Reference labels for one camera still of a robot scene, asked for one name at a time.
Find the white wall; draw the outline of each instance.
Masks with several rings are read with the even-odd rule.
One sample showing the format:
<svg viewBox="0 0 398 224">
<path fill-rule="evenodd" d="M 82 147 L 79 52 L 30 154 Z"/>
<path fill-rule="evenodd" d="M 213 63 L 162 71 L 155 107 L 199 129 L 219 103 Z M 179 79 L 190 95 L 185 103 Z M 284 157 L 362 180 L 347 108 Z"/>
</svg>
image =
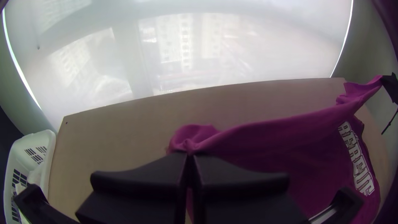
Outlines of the white wall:
<svg viewBox="0 0 398 224">
<path fill-rule="evenodd" d="M 11 59 L 0 14 L 0 106 L 23 134 L 53 127 L 32 99 Z"/>
<path fill-rule="evenodd" d="M 398 62 L 387 30 L 371 0 L 354 0 L 351 26 L 345 48 L 333 77 L 366 83 L 375 75 L 398 74 Z M 397 110 L 382 88 L 368 102 L 380 132 Z M 398 165 L 398 117 L 383 135 L 395 174 Z"/>
</svg>

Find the white laundry basket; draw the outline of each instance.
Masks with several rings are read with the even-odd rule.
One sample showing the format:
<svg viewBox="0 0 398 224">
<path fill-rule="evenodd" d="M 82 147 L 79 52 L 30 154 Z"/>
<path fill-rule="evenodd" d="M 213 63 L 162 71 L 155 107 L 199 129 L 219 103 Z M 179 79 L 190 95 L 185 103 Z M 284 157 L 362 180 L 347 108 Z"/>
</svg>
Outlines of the white laundry basket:
<svg viewBox="0 0 398 224">
<path fill-rule="evenodd" d="M 56 136 L 50 130 L 28 134 L 14 142 L 8 156 L 7 169 L 4 180 L 3 205 L 4 215 L 8 224 L 18 224 L 20 216 L 12 196 L 15 184 L 27 185 L 30 171 L 39 164 L 42 167 L 40 188 L 47 197 L 51 162 L 55 148 Z"/>
</svg>

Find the cardboard surface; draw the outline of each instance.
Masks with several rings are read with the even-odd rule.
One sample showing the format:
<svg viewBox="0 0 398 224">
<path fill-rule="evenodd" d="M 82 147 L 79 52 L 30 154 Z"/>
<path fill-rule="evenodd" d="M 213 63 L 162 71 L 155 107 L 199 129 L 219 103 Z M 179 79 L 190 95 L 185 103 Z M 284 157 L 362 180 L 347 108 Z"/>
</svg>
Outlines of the cardboard surface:
<svg viewBox="0 0 398 224">
<path fill-rule="evenodd" d="M 90 174 L 139 167 L 165 155 L 174 131 L 185 124 L 227 129 L 335 105 L 343 78 L 277 80 L 171 93 L 66 116 L 58 133 L 49 202 L 74 213 L 91 193 Z M 367 108 L 357 112 L 384 201 L 391 184 L 385 143 Z"/>
</svg>

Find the fabric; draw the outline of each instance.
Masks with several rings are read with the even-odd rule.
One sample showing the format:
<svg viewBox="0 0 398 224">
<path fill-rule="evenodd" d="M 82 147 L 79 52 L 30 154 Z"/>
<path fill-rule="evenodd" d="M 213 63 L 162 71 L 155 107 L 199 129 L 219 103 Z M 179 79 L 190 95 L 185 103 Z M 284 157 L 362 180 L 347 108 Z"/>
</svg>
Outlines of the fabric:
<svg viewBox="0 0 398 224">
<path fill-rule="evenodd" d="M 361 135 L 364 125 L 354 113 L 375 93 L 381 76 L 366 85 L 345 83 L 336 105 L 285 119 L 256 122 L 219 131 L 208 125 L 187 125 L 170 140 L 168 153 L 204 152 L 258 172 L 287 172 L 288 193 L 309 218 L 325 209 L 347 186 L 364 205 L 352 223 L 371 223 L 380 204 L 380 190 Z M 187 200 L 192 214 L 191 195 Z"/>
</svg>

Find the t-shirt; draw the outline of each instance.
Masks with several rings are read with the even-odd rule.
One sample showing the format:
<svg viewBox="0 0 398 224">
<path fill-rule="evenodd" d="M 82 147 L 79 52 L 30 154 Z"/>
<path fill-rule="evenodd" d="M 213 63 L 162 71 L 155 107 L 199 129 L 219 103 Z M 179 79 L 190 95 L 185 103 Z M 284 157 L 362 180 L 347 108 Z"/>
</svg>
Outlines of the t-shirt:
<svg viewBox="0 0 398 224">
<path fill-rule="evenodd" d="M 342 187 L 364 204 L 352 223 L 371 223 L 380 204 L 379 184 L 354 113 L 382 83 L 345 83 L 336 105 L 284 119 L 243 124 L 219 131 L 211 125 L 186 125 L 170 140 L 168 153 L 205 152 L 257 172 L 286 172 L 288 193 L 307 217 L 324 210 Z M 192 212 L 191 196 L 187 208 Z"/>
</svg>

